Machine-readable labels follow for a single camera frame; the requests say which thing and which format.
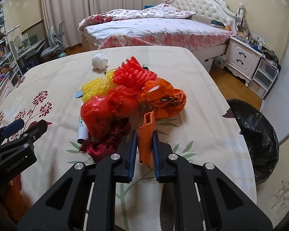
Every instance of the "silver screw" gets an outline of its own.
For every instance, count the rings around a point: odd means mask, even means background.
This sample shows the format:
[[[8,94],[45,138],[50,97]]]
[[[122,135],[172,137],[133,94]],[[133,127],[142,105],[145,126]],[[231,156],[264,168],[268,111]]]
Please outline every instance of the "silver screw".
[[[119,154],[112,154],[110,158],[113,160],[118,160],[118,159],[120,159],[120,155]]]
[[[213,169],[213,168],[215,168],[214,164],[213,164],[213,163],[210,163],[210,162],[206,163],[205,166],[206,166],[207,169]]]
[[[78,162],[78,163],[76,163],[75,165],[74,165],[74,168],[75,169],[82,169],[83,168],[83,163],[81,163],[81,162]]]
[[[169,158],[170,160],[176,160],[176,159],[178,159],[178,155],[176,155],[176,154],[170,154],[170,155],[168,155],[168,158]]]

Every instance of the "bookshelf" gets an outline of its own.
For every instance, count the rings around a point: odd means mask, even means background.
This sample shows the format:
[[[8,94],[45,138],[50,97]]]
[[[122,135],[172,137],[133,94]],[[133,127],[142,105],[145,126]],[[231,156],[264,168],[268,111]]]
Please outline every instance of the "bookshelf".
[[[5,21],[3,9],[0,9],[0,73],[9,73],[9,79],[17,82],[17,77],[21,76],[19,66],[12,55],[10,45],[8,43],[8,37],[5,29]]]

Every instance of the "curtain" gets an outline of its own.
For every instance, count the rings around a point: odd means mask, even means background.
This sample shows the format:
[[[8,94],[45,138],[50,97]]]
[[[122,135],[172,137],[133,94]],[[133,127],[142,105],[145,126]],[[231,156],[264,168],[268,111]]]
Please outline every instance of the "curtain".
[[[81,43],[78,24],[86,17],[112,9],[141,9],[142,0],[41,0],[45,30],[53,26],[55,33],[63,23],[63,44],[67,47]]]

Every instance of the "beige tablecloth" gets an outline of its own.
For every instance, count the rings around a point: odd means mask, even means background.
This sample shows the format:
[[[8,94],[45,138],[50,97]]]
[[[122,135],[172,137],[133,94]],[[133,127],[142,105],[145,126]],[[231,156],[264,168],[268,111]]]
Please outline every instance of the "beige tablecloth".
[[[75,99],[75,93],[84,83],[104,74],[92,69],[91,58],[97,53],[109,59],[107,70],[135,56],[159,77],[182,89],[187,95],[186,106],[171,119],[157,121],[160,140],[193,163],[214,163],[256,202],[246,143],[229,105],[201,63],[183,48],[137,46],[80,53],[39,65],[30,69],[6,97],[0,107],[0,127],[19,117],[26,122],[24,129],[40,119],[49,123],[47,132],[34,144],[37,162],[21,174],[22,194],[28,203],[35,203],[73,163],[93,163],[87,154],[78,152],[81,99]],[[141,122],[142,111],[139,108],[131,117],[133,127]],[[172,230],[162,218],[162,189],[154,171],[136,162],[133,182],[117,184],[116,225],[132,231]]]

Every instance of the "black trash bag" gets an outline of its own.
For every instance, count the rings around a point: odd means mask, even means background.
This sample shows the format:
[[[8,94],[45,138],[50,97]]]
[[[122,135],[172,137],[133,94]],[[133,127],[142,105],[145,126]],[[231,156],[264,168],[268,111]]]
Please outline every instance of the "black trash bag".
[[[256,185],[272,174],[279,158],[279,144],[274,128],[264,115],[239,99],[227,100],[245,139],[253,164]]]

